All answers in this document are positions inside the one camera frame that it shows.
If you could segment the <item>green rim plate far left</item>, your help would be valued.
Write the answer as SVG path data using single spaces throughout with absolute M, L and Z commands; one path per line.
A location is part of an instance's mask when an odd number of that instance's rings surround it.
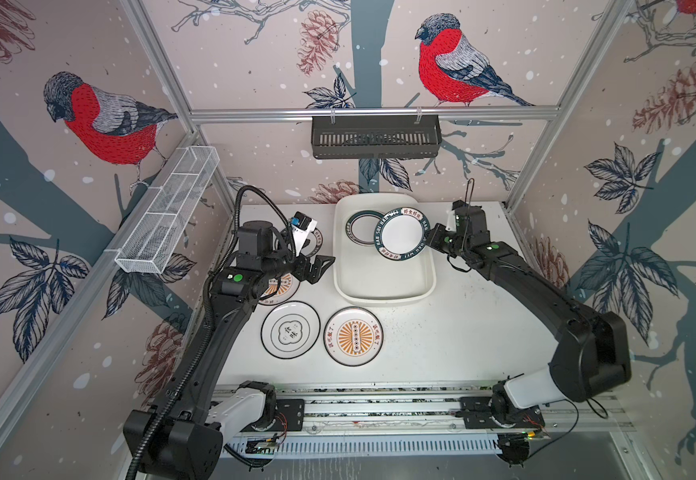
M 314 228 L 309 234 L 303 245 L 301 253 L 311 258 L 319 253 L 323 246 L 323 235 L 318 228 Z

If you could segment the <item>white clover plate black rim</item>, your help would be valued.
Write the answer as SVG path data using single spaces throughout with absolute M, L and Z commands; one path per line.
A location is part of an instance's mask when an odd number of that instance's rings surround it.
M 321 333 L 321 319 L 308 303 L 286 302 L 265 317 L 260 331 L 263 348 L 280 360 L 292 360 L 309 352 Z

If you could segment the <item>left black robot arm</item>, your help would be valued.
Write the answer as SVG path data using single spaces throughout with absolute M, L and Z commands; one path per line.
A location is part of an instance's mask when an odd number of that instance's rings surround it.
M 126 476 L 209 478 L 228 440 L 250 425 L 270 426 L 276 416 L 272 385 L 246 381 L 210 417 L 217 380 L 241 330 L 265 296 L 271 280 L 287 274 L 316 284 L 334 264 L 301 250 L 316 221 L 298 212 L 283 230 L 268 221 L 248 221 L 232 232 L 231 248 L 202 293 L 203 319 L 183 358 L 145 411 L 134 410 L 123 426 L 132 455 Z

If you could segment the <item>orange sunburst plate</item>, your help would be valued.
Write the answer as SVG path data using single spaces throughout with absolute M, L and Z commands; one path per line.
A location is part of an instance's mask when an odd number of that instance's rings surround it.
M 298 291 L 300 281 L 291 273 L 283 275 L 280 280 L 271 279 L 269 288 L 262 294 L 259 304 L 277 306 L 289 301 Z
M 360 367 L 372 362 L 382 349 L 384 331 L 378 318 L 369 310 L 346 307 L 327 321 L 322 340 L 336 363 Z

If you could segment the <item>green red rim plate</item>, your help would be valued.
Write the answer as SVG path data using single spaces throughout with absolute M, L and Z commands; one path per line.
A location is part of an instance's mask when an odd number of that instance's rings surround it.
M 373 246 L 375 229 L 383 216 L 383 213 L 374 210 L 355 212 L 345 224 L 347 238 L 359 246 Z

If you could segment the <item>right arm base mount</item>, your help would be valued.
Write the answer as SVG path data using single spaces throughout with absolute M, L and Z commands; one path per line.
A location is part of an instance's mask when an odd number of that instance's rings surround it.
M 476 429 L 543 429 L 545 421 L 539 407 L 516 408 L 505 397 L 461 397 L 454 416 L 464 421 L 465 427 Z

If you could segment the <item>orange sunburst plate centre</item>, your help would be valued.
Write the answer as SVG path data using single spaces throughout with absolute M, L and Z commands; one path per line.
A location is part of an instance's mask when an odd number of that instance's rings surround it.
M 360 367 L 372 362 L 382 349 L 384 331 L 378 318 L 369 310 L 346 307 L 327 321 L 322 340 L 336 363 Z

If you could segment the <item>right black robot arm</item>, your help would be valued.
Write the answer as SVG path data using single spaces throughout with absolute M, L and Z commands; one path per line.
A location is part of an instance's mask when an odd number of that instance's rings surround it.
M 490 408 L 497 423 L 515 424 L 541 404 L 585 402 L 631 380 L 627 327 L 616 313 L 599 313 L 573 299 L 516 249 L 492 240 L 481 207 L 458 200 L 452 209 L 456 228 L 435 225 L 425 233 L 425 244 L 449 261 L 464 260 L 466 272 L 510 293 L 557 341 L 547 366 L 493 386 Z

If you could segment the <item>green rim hao wei plate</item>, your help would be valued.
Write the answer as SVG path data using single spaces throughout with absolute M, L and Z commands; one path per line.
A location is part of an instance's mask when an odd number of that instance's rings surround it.
M 425 248 L 425 236 L 429 229 L 430 223 L 419 209 L 393 209 L 378 221 L 373 235 L 375 249 L 388 260 L 409 260 Z

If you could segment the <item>aluminium mounting rail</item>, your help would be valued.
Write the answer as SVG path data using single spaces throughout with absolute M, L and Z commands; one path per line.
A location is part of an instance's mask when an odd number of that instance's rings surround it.
M 278 385 L 277 399 L 301 400 L 303 407 L 289 428 L 297 434 L 456 434 L 535 432 L 554 437 L 574 433 L 632 433 L 636 430 L 613 393 L 572 405 L 542 404 L 512 428 L 492 421 L 492 392 L 485 383 L 411 383 L 374 385 Z

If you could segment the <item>white plastic bin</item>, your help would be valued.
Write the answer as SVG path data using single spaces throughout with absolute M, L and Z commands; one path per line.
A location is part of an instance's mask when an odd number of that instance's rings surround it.
M 434 261 L 426 245 L 414 258 L 392 261 L 382 257 L 374 245 L 359 246 L 345 234 L 346 221 L 355 212 L 374 210 L 385 215 L 400 207 L 413 207 L 423 212 L 413 197 L 399 193 L 351 195 L 336 204 L 334 283 L 338 293 L 354 305 L 406 305 L 429 296 L 436 287 Z

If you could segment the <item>white mesh wall basket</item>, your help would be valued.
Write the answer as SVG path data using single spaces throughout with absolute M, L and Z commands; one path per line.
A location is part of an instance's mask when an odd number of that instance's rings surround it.
M 162 274 L 219 163 L 215 148 L 189 146 L 176 160 L 115 262 L 126 273 Z

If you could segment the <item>orange sunburst plate left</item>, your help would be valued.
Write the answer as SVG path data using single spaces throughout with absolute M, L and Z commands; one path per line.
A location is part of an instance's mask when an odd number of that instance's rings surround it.
M 269 288 L 262 294 L 259 304 L 277 306 L 289 301 L 298 291 L 300 281 L 291 273 L 283 275 L 280 280 L 271 279 Z

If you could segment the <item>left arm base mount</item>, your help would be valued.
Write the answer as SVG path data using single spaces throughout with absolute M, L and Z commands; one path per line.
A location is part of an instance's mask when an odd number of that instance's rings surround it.
M 244 427 L 242 432 L 300 432 L 303 428 L 304 416 L 304 400 L 278 399 L 275 407 L 266 406 L 263 417 Z

